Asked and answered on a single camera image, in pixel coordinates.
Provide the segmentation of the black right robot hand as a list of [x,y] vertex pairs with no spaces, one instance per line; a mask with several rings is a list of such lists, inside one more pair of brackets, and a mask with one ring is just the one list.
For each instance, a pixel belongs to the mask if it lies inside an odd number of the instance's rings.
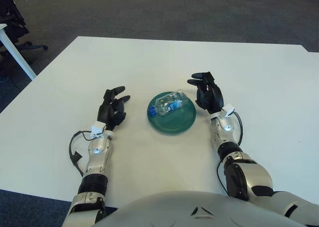
[[221,111],[224,100],[220,88],[210,72],[194,73],[187,82],[197,87],[196,104],[209,114]]

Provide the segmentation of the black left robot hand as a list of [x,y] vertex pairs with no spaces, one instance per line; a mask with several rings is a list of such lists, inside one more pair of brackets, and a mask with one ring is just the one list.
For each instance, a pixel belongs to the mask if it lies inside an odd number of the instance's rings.
[[120,86],[113,89],[107,89],[104,94],[103,103],[98,110],[97,121],[104,123],[106,125],[106,130],[113,131],[126,117],[124,104],[129,101],[130,95],[116,99],[116,96],[123,91],[125,91],[125,87]]

